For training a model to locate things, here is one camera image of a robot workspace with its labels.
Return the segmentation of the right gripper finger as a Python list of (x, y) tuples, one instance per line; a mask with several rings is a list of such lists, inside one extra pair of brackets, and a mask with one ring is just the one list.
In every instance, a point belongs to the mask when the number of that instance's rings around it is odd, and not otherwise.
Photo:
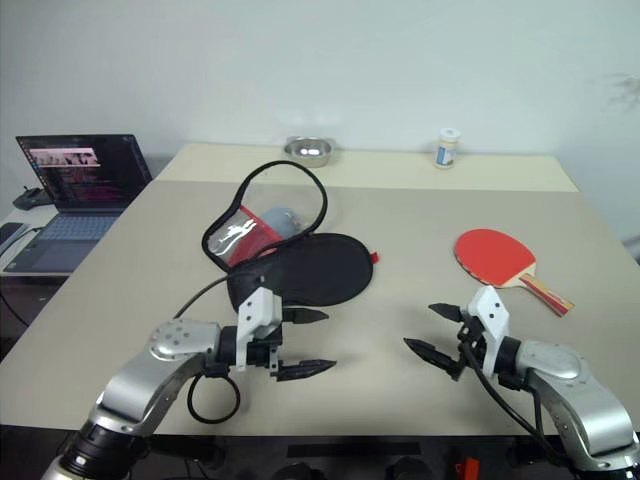
[(419, 339), (404, 338), (405, 345), (420, 359), (446, 373), (460, 373), (463, 365), (438, 351), (432, 344)]
[(447, 303), (433, 303), (428, 308), (439, 316), (455, 323), (465, 323), (467, 321), (466, 310), (459, 306)]

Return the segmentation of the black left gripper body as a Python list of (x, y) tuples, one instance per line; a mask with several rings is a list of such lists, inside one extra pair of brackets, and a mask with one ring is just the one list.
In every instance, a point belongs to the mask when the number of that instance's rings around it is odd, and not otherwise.
[(248, 306), (247, 364), (264, 367), (272, 376), (279, 364), (278, 349), (283, 343), (282, 300), (274, 293), (258, 293)]

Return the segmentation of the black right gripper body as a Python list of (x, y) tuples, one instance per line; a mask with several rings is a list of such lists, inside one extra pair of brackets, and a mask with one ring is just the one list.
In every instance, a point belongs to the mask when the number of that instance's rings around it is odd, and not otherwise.
[(458, 380), (466, 368), (481, 374), (486, 354), (484, 326), (478, 317), (471, 316), (463, 309), (454, 310), (454, 322), (461, 324), (457, 333), (459, 358), (449, 376), (452, 380)]

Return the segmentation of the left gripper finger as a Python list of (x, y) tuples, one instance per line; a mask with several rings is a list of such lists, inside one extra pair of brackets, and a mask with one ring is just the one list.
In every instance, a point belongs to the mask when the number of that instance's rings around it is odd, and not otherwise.
[(311, 324), (328, 318), (328, 314), (309, 308), (286, 308), (283, 310), (283, 321), (292, 324)]
[(284, 365), (279, 362), (272, 376), (278, 382), (300, 380), (323, 373), (337, 365), (336, 361), (326, 359), (302, 360), (297, 364)]

